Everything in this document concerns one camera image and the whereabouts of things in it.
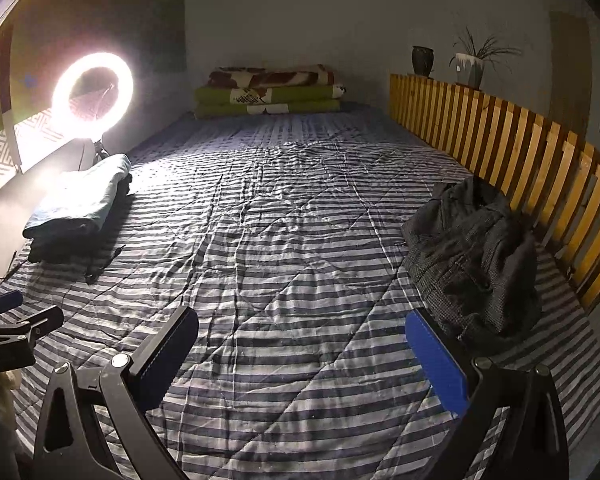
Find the blue clamp pad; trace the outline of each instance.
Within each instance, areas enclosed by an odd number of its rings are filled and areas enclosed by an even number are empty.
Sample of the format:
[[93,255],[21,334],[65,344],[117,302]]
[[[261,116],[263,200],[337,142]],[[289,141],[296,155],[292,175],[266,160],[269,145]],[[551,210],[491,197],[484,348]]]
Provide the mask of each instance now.
[[466,377],[456,361],[417,310],[407,314],[404,333],[442,406],[462,416],[469,399]]

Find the folded blanket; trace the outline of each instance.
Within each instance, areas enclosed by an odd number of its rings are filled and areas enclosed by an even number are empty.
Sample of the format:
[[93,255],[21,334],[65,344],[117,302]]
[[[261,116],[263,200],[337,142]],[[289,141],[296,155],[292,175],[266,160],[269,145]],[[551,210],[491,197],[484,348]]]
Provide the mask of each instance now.
[[118,182],[129,174],[126,155],[113,155],[86,171],[67,171],[38,204],[22,231],[25,238],[66,238],[98,232],[116,197]]
[[273,105],[204,105],[196,108],[197,119],[211,117],[225,117],[234,115],[262,115],[262,114],[288,114],[288,113],[319,113],[337,112],[340,110],[340,101],[325,99],[322,101],[298,101]]
[[324,65],[283,68],[216,68],[209,75],[208,86],[216,88],[276,88],[280,86],[333,85],[335,76]]
[[195,91],[194,95],[200,104],[205,105],[270,105],[339,99],[344,92],[344,86],[339,84],[233,89],[202,86]]

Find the metal bolt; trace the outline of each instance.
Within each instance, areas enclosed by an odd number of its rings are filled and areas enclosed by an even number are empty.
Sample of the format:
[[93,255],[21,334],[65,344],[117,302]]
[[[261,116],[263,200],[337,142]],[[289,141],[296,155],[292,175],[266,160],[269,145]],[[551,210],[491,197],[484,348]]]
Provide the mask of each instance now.
[[54,368],[56,374],[64,374],[69,369],[69,363],[61,364],[58,368]]
[[539,365],[536,365],[536,374],[542,375],[542,377],[548,377],[551,374],[551,371],[546,365],[540,363]]
[[126,354],[114,355],[111,360],[111,365],[114,368],[124,368],[129,362],[129,356]]
[[480,368],[480,370],[488,370],[491,368],[493,362],[488,357],[477,357],[474,359],[474,364],[477,368]]

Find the plant pot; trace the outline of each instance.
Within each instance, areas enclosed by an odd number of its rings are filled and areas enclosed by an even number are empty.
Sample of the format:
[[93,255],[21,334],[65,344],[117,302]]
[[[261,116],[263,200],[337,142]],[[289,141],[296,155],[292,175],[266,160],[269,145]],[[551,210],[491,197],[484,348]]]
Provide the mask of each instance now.
[[456,53],[456,75],[460,84],[479,90],[483,73],[483,59],[460,52]]
[[433,49],[426,46],[414,46],[411,51],[413,73],[429,77],[433,68]]

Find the wooden headboard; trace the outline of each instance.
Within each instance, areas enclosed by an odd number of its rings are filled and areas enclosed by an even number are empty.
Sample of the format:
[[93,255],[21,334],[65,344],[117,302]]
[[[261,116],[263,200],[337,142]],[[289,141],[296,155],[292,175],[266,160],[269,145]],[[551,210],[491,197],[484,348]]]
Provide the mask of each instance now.
[[600,300],[600,152],[526,108],[470,88],[391,75],[392,119],[508,197],[585,310]]

